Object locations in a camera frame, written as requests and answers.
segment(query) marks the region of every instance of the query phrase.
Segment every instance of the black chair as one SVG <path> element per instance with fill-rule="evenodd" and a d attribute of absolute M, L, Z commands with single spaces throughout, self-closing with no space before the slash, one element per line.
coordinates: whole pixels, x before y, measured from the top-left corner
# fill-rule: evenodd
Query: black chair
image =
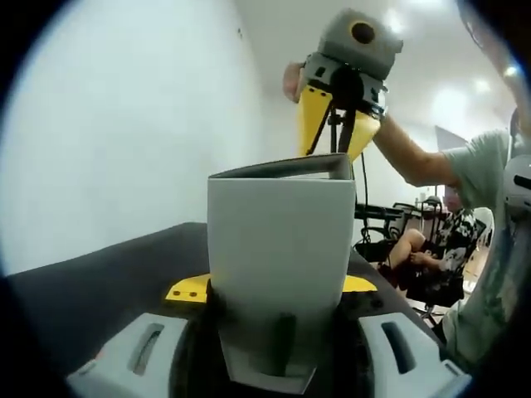
<path fill-rule="evenodd" d="M 369 263 L 385 261 L 392 247 L 404 233 L 407 222 L 412 218 L 412 213 L 418 209 L 406 203 L 395 203 L 392 209 L 400 211 L 399 216 L 393 212 L 392 216 L 385 218 L 383 226 L 365 226 L 361 229 L 363 240 L 354 245 L 354 249 Z M 371 242 L 370 232 L 381 234 L 383 239 Z"/>
<path fill-rule="evenodd" d="M 465 260 L 454 271 L 433 272 L 424 269 L 417 273 L 413 283 L 407 287 L 406 297 L 415 301 L 425 303 L 424 309 L 413 308 L 421 318 L 427 319 L 435 326 L 434 315 L 441 316 L 441 313 L 434 313 L 436 305 L 440 307 L 451 307 L 458 300 L 465 297 L 463 290 L 463 271 L 466 263 L 470 260 L 477 247 L 477 243 L 485 232 L 486 225 L 482 221 L 475 222 L 476 238 L 470 242 L 470 246 L 465 253 Z"/>

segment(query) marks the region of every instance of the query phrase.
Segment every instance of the seated person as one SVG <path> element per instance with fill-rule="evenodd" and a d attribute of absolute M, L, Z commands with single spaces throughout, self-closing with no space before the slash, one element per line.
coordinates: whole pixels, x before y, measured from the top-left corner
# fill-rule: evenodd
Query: seated person
<path fill-rule="evenodd" d="M 477 225 L 472 211 L 465 209 L 457 192 L 445 187 L 443 198 L 450 215 L 436 232 L 433 242 L 416 229 L 404 232 L 378 271 L 394 287 L 407 289 L 419 272 L 440 274 L 457 271 L 470 257 L 477 241 Z"/>

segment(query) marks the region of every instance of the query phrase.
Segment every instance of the ceiling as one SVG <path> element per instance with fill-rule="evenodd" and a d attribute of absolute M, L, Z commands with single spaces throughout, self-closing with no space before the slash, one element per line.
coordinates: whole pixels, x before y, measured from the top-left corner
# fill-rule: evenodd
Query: ceiling
<path fill-rule="evenodd" d="M 344 7 L 381 18 L 404 47 L 387 80 L 389 111 L 464 138 L 506 128 L 514 102 L 449 0 L 236 0 L 264 90 L 281 94 L 285 65 L 315 51 Z"/>

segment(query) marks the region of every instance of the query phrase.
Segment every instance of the bare leg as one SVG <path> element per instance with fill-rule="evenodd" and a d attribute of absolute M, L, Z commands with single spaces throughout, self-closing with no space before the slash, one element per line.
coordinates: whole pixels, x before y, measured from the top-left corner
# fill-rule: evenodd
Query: bare leg
<path fill-rule="evenodd" d="M 426 238 L 419 230 L 411 228 L 405 231 L 398 242 L 392 247 L 385 264 L 389 265 L 392 269 L 396 268 L 407 260 L 411 253 L 419 251 L 425 241 Z"/>

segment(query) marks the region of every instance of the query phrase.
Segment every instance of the yellow plastic piece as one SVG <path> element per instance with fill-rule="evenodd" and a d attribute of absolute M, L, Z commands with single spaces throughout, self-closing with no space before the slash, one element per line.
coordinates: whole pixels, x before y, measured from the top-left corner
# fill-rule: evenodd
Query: yellow plastic piece
<path fill-rule="evenodd" d="M 169 290 L 166 299 L 169 301 L 185 301 L 188 303 L 207 302 L 207 284 L 210 274 L 183 279 Z M 347 275 L 343 283 L 343 292 L 375 292 L 376 286 L 368 280 Z"/>
<path fill-rule="evenodd" d="M 376 286 L 364 278 L 347 275 L 343 284 L 343 293 L 350 292 L 376 292 Z"/>
<path fill-rule="evenodd" d="M 186 301 L 189 303 L 207 302 L 207 284 L 210 274 L 183 279 L 169 290 L 166 299 L 170 301 Z"/>
<path fill-rule="evenodd" d="M 321 131 L 330 111 L 332 95 L 326 91 L 306 85 L 300 93 L 297 108 L 299 124 L 300 156 L 309 154 L 315 136 Z"/>
<path fill-rule="evenodd" d="M 348 157 L 352 162 L 361 155 L 379 129 L 380 122 L 378 120 L 356 111 L 356 123 L 348 146 Z"/>

